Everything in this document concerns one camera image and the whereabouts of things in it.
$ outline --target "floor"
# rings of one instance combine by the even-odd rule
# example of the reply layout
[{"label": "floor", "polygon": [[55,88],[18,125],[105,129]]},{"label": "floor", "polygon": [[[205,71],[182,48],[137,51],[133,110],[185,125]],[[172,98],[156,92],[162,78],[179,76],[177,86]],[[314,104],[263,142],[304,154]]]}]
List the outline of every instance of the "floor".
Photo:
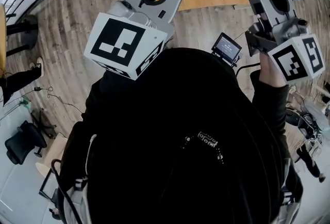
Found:
[{"label": "floor", "polygon": [[[53,87],[52,94],[64,102],[74,104],[85,110],[85,100],[91,85],[97,81],[103,71],[86,60],[83,52],[89,33],[99,12],[106,12],[112,0],[40,0],[30,11],[38,17],[39,39],[32,51],[22,52],[8,58],[8,71],[16,73],[28,69],[29,63],[42,56],[45,62],[45,76],[22,91],[33,90],[34,86]],[[310,27],[318,36],[325,61],[330,61],[329,0],[300,0],[294,2],[298,16],[310,22]],[[189,47],[210,51],[219,34],[223,31],[233,39],[240,36],[254,22],[251,9],[234,10],[232,6],[208,7],[178,12],[174,18],[176,34],[168,46]],[[257,56],[248,55],[244,35],[237,39],[243,47],[244,57],[239,66],[258,62]],[[18,40],[9,40],[9,47],[15,47]],[[240,72],[238,81],[249,99],[253,97],[253,88],[249,75],[256,68]],[[329,77],[326,72],[314,82],[322,86]],[[298,90],[318,100],[319,96],[311,91],[311,82],[298,85]],[[57,131],[69,136],[75,122],[81,120],[80,112],[71,106],[64,106],[57,98],[47,98],[47,91],[30,93],[35,108],[43,107],[47,117],[57,125]],[[288,145],[292,154],[303,140],[302,134],[294,128],[287,128]]]}]

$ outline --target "office chair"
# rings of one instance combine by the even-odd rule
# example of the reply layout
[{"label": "office chair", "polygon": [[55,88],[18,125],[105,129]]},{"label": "office chair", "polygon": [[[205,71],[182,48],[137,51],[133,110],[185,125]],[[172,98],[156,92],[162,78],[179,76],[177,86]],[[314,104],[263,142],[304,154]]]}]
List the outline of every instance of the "office chair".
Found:
[{"label": "office chair", "polygon": [[22,165],[35,146],[39,147],[38,152],[35,152],[37,157],[42,157],[41,149],[47,147],[44,137],[32,123],[24,121],[20,128],[21,131],[5,141],[7,156],[15,165]]},{"label": "office chair", "polygon": [[298,127],[306,139],[317,139],[322,137],[323,132],[310,113],[302,113],[291,107],[286,108],[285,121]]}]

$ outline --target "hand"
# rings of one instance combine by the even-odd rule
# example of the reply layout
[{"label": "hand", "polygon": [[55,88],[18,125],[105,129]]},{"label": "hand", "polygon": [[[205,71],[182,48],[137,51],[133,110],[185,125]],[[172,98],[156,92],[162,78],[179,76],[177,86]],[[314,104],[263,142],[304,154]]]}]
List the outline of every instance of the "hand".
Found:
[{"label": "hand", "polygon": [[259,81],[272,87],[284,87],[286,86],[285,80],[282,74],[274,65],[272,59],[264,54],[260,53],[260,66],[261,72]]}]

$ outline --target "black and white marker cube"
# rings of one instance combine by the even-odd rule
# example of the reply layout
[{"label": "black and white marker cube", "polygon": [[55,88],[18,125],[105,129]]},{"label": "black and white marker cube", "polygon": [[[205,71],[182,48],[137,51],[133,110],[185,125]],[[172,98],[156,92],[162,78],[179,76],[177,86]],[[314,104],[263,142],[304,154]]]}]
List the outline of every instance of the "black and white marker cube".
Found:
[{"label": "black and white marker cube", "polygon": [[268,55],[287,84],[313,79],[325,70],[315,34],[291,38],[271,50]]},{"label": "black and white marker cube", "polygon": [[100,13],[84,55],[108,71],[136,80],[164,49],[167,33]]}]

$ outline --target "wire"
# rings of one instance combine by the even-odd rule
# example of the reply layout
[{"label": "wire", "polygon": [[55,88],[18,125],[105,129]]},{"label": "wire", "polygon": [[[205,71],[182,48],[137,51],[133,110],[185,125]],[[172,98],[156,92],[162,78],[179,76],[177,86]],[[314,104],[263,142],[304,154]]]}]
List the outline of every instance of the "wire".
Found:
[{"label": "wire", "polygon": [[58,160],[58,159],[54,159],[52,160],[52,164],[51,164],[51,168],[52,168],[52,172],[53,174],[55,175],[55,178],[56,178],[56,182],[58,184],[58,188],[60,189],[60,191],[62,192],[62,194],[64,195],[64,197],[66,198],[66,200],[68,201],[69,205],[70,205],[70,208],[78,222],[78,224],[83,224],[83,222],[81,221],[81,218],[79,217],[79,214],[77,212],[77,209],[76,207],[74,206],[74,204],[72,203],[72,200],[71,198],[69,197],[68,193],[65,192],[60,184],[60,176],[58,175],[58,172],[55,168],[55,163],[61,163],[61,160]]},{"label": "wire", "polygon": [[83,112],[82,112],[78,107],[76,107],[75,105],[64,102],[59,96],[57,96],[57,95],[55,95],[55,94],[50,94],[50,92],[53,92],[53,91],[54,91],[54,89],[53,89],[52,86],[50,86],[49,88],[35,87],[32,91],[27,92],[27,93],[25,93],[24,95],[22,95],[21,97],[16,98],[16,99],[14,99],[14,100],[12,100],[12,101],[6,103],[4,106],[6,106],[6,105],[8,105],[8,104],[10,104],[10,103],[12,103],[12,102],[14,102],[14,101],[17,100],[17,99],[20,99],[20,98],[26,96],[27,94],[30,94],[30,93],[32,93],[32,92],[38,92],[38,91],[41,91],[41,90],[47,90],[47,98],[48,98],[48,99],[49,99],[50,97],[55,97],[55,98],[57,98],[57,99],[58,99],[63,105],[73,106],[73,107],[74,107],[76,110],[78,110],[81,114],[83,113]]},{"label": "wire", "polygon": [[238,73],[239,73],[242,69],[244,69],[244,68],[248,68],[248,67],[255,67],[255,66],[259,66],[259,65],[260,65],[260,63],[258,62],[258,63],[255,63],[255,64],[253,64],[253,65],[246,65],[246,66],[242,66],[242,67],[240,67],[240,68],[237,70],[237,72],[236,72],[236,77],[237,77]]},{"label": "wire", "polygon": [[245,33],[245,31],[242,32],[238,37],[236,37],[236,38],[234,39],[234,41],[237,40],[239,37],[241,37],[244,33]]},{"label": "wire", "polygon": [[173,40],[174,38],[171,38],[171,39],[169,39],[167,42],[165,42],[165,44],[164,44],[164,47],[171,41],[171,40]]},{"label": "wire", "polygon": [[75,105],[73,105],[73,104],[69,104],[69,103],[66,103],[66,102],[63,102],[63,100],[59,97],[59,96],[57,96],[57,95],[55,95],[55,94],[50,94],[50,92],[53,92],[54,91],[54,89],[53,89],[53,87],[49,87],[48,89],[45,89],[45,88],[41,88],[41,90],[47,90],[47,98],[49,99],[50,97],[55,97],[55,98],[57,98],[63,105],[67,105],[67,106],[73,106],[76,110],[78,110],[81,114],[83,113],[78,107],[76,107]]}]

